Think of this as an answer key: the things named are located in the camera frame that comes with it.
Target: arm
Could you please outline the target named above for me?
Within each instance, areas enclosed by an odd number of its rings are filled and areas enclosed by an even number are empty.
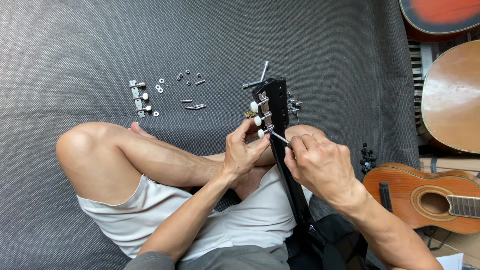
[[[223,168],[155,229],[138,255],[156,251],[168,255],[174,262],[180,259],[226,190],[238,185],[270,146],[269,136],[263,137],[255,147],[245,144],[245,140],[254,135],[246,135],[247,132],[255,128],[258,129],[253,119],[248,119],[227,136]]]
[[[285,148],[285,163],[295,180],[351,219],[384,264],[394,269],[442,269],[420,237],[355,178],[346,146],[321,134],[295,136],[291,142],[293,151]]]

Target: gray mat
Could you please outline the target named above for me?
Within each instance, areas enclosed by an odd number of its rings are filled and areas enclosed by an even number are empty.
[[[264,60],[267,77],[304,100],[301,122],[350,147],[359,179],[363,142],[379,162],[419,165],[397,1],[6,0],[0,40],[0,269],[122,269],[128,258],[58,165],[58,137],[88,121],[138,121],[195,154],[221,152],[252,99],[241,84]],[[185,69],[207,82],[178,83]],[[159,117],[138,118],[131,79],[147,83]],[[182,98],[208,107],[193,115]]]

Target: man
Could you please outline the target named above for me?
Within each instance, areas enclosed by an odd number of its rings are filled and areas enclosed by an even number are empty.
[[[157,140],[138,123],[84,123],[57,142],[80,206],[132,260],[125,269],[289,269],[285,238],[295,221],[269,134],[253,119],[227,136],[226,152],[198,157]],[[395,269],[442,269],[422,240],[355,178],[346,146],[313,127],[287,129],[285,163],[311,192],[360,229]],[[202,186],[193,196],[193,186]],[[228,188],[241,203],[213,210]]]

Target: shirt sleeve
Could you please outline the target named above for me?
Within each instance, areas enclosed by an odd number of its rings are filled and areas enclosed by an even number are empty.
[[[175,263],[163,253],[149,251],[131,260],[123,270],[175,270]]]

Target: hand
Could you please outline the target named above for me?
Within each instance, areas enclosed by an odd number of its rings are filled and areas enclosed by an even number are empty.
[[[343,214],[367,198],[365,187],[355,178],[348,147],[321,134],[293,136],[291,145],[293,151],[285,148],[285,164],[295,181],[316,196]]]
[[[226,139],[225,160],[223,172],[229,173],[238,179],[248,173],[260,158],[261,154],[270,146],[270,134],[267,133],[254,147],[245,144],[245,141],[256,138],[260,128],[255,125],[253,118],[246,119]]]

